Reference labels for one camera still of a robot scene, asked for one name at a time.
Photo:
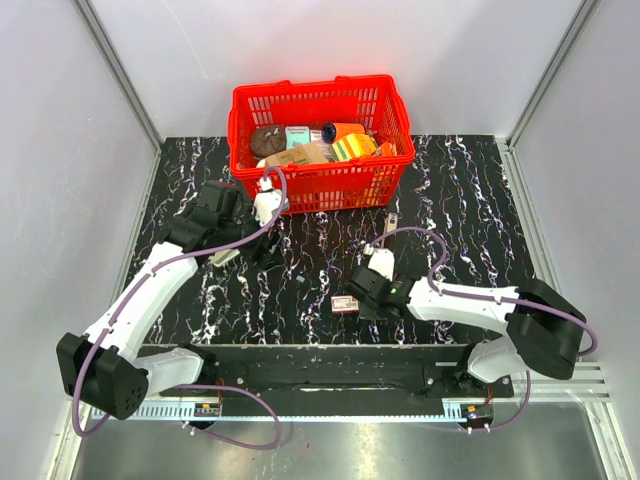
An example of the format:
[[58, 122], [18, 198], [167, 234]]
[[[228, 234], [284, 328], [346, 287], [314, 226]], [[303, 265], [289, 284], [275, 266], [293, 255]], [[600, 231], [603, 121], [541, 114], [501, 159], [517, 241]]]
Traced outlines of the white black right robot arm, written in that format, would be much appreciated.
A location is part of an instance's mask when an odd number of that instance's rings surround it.
[[555, 380], [573, 376], [586, 318], [539, 279], [489, 289], [405, 275], [389, 280], [361, 266], [347, 292], [390, 320], [446, 321], [496, 333], [496, 339], [472, 345], [459, 361], [454, 380], [465, 395], [476, 396], [490, 383], [526, 370]]

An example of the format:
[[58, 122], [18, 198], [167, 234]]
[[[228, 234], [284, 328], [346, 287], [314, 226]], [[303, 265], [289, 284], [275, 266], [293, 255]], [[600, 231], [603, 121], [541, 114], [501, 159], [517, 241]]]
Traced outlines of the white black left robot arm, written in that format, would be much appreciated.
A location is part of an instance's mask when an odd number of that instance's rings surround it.
[[287, 208], [287, 192], [268, 179], [252, 204], [241, 192], [206, 182], [164, 227], [149, 257], [114, 304], [81, 335], [65, 334], [56, 355], [72, 404], [85, 403], [119, 420], [133, 415], [150, 395], [184, 385], [195, 395], [217, 381], [210, 355], [194, 346], [142, 357], [143, 340], [171, 299], [219, 253], [261, 262], [274, 249], [269, 227]]

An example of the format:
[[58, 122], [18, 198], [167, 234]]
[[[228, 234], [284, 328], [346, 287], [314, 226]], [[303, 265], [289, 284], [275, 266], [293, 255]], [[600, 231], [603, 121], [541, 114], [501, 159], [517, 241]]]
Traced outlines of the beige stapler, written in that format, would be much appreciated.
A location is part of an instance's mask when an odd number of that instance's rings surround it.
[[216, 268], [220, 268], [234, 260], [239, 254], [237, 249], [227, 249], [211, 255], [209, 260]]

